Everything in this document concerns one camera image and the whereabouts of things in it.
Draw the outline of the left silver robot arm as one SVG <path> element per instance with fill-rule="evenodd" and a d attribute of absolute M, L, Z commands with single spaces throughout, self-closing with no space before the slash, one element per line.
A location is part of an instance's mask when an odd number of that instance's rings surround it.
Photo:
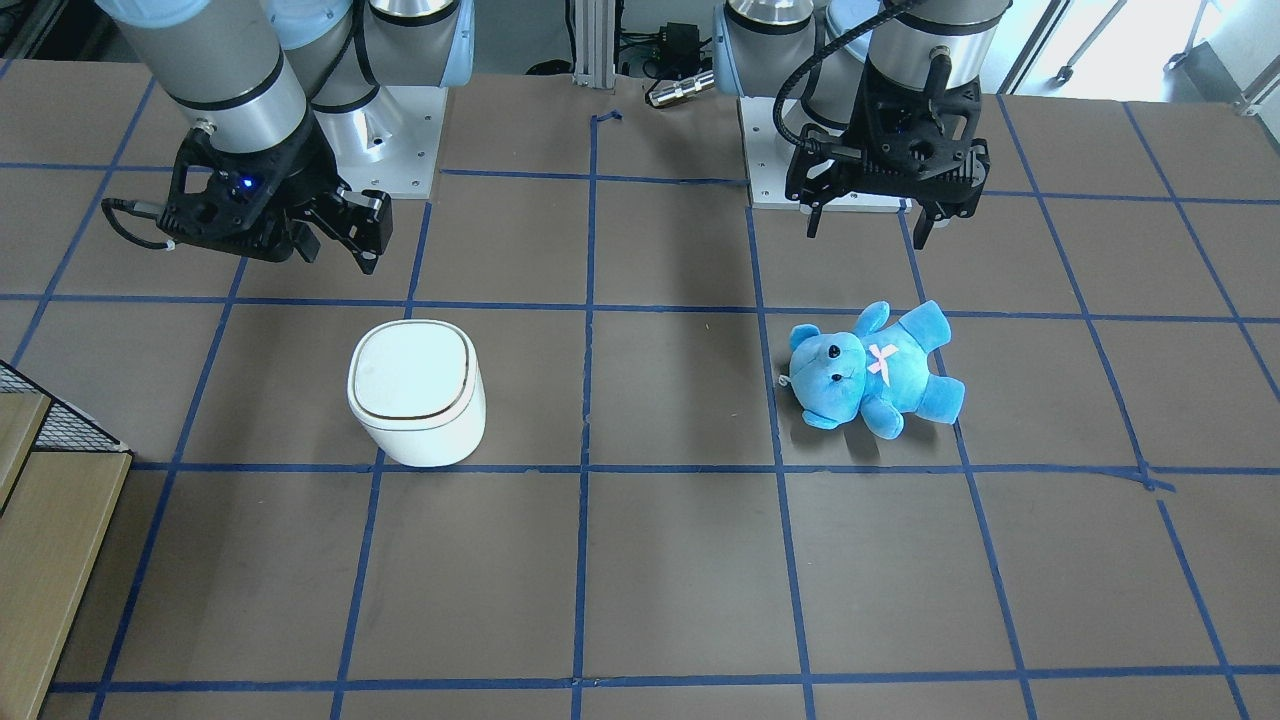
<path fill-rule="evenodd" d="M 931 232 L 972 217 L 989 176 L 980 69 L 1006 1 L 722 1 L 716 87 L 742 100 L 755 197 L 808 214 L 906 200 Z"/>

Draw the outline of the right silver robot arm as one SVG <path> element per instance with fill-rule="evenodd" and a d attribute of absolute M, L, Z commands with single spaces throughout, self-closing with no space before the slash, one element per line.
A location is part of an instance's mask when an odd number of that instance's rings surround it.
<path fill-rule="evenodd" d="M 471 1 L 104 1 L 188 122 L 166 197 L 104 199 L 122 238 L 312 263 L 320 238 L 370 275 L 393 222 L 389 178 L 420 179 L 419 120 L 392 90 L 466 85 Z"/>

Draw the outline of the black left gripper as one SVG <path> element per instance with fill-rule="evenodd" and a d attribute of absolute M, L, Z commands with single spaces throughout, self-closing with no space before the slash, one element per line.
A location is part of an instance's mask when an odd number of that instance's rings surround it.
<path fill-rule="evenodd" d="M 918 202 L 915 251 L 946 217 L 973 215 L 991 169 L 975 136 L 980 111 L 978 78 L 909 88 L 867 64 L 846 131 L 835 137 L 806 124 L 794 150 L 785 195 L 805 206 L 806 237 L 818 236 L 823 205 L 849 193 Z"/>

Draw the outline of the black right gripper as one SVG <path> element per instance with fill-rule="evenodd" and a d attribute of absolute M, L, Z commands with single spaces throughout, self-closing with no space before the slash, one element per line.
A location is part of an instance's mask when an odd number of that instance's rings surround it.
<path fill-rule="evenodd" d="M 161 232 L 178 243 L 266 263 L 294 252 L 314 261 L 315 234 L 323 232 L 343 243 L 365 275 L 376 270 L 394 229 L 393 199 L 380 190 L 344 190 L 317 123 L 303 122 L 255 152 L 219 150 L 212 138 L 193 128 L 180 142 L 156 219 Z"/>

